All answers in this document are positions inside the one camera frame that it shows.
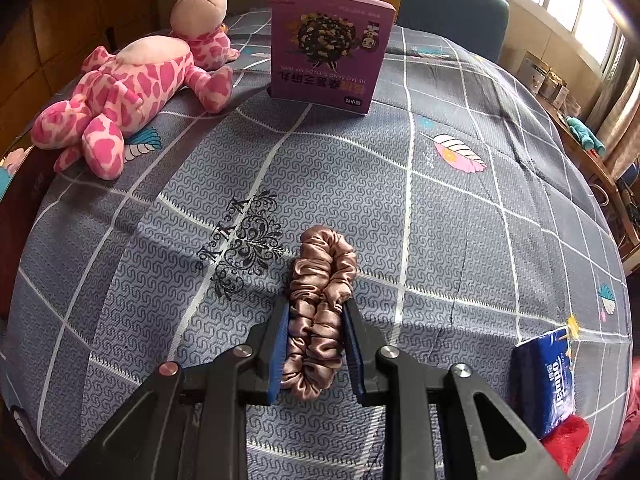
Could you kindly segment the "purple printed box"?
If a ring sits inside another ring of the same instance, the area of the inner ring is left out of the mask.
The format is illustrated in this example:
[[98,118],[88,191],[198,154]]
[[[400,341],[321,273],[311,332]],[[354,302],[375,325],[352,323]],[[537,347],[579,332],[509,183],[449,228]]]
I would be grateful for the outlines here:
[[396,9],[382,0],[270,0],[270,96],[369,111]]

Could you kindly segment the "brown satin scrunchie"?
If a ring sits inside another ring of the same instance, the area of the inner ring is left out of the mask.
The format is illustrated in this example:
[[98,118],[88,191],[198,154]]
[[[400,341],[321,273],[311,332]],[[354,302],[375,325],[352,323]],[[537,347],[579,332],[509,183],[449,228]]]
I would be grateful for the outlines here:
[[358,271],[355,249],[327,226],[300,238],[293,264],[288,356],[281,387],[299,401],[318,399],[342,365],[342,313]]

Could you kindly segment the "blue headboard cushion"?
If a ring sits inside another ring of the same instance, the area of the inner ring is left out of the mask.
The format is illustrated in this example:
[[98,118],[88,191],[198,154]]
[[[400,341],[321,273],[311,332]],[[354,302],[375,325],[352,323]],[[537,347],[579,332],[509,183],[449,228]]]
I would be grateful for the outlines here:
[[442,36],[495,63],[509,16],[506,0],[400,0],[397,24]]

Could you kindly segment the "wooden desk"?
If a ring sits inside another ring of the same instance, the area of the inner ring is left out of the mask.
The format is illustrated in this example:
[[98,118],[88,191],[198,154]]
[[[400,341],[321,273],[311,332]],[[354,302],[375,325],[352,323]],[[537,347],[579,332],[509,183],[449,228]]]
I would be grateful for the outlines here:
[[542,96],[536,96],[540,106],[546,111],[559,131],[568,157],[574,162],[600,200],[614,238],[620,250],[623,268],[627,276],[639,270],[639,231],[634,227],[628,214],[628,198],[623,196],[600,157],[594,151],[585,151],[564,122],[559,110]]

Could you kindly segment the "pink giraffe plush toy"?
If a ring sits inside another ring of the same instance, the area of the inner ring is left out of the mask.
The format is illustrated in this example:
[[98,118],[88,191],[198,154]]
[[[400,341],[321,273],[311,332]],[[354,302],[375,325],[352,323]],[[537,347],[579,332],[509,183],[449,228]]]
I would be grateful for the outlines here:
[[231,47],[224,18],[228,0],[178,0],[170,33],[140,38],[116,54],[95,48],[82,63],[72,96],[45,108],[32,125],[32,144],[59,150],[54,168],[85,159],[102,180],[125,165],[125,140],[143,129],[183,86],[207,113],[232,95]]

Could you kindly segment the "blue tissue pack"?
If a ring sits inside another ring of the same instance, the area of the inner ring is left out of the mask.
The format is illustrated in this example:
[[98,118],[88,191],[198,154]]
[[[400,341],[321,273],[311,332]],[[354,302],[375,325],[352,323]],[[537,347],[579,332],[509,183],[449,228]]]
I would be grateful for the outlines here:
[[512,350],[511,402],[542,439],[575,413],[570,331],[566,326],[529,338]]

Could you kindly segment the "teal cloth on desk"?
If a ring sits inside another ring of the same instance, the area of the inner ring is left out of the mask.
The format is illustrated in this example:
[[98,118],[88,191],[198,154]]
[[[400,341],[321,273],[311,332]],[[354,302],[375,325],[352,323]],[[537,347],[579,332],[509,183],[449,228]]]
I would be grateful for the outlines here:
[[570,129],[570,134],[584,151],[595,151],[600,157],[605,155],[604,144],[581,120],[576,117],[566,116],[565,122]]

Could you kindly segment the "red fuzzy sock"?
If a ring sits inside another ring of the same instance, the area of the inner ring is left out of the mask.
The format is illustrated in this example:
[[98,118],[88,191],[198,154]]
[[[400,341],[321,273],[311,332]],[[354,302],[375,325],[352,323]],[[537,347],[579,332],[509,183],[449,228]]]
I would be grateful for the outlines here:
[[589,431],[589,425],[585,419],[571,414],[541,439],[542,445],[564,474],[570,472],[570,468],[587,441]]

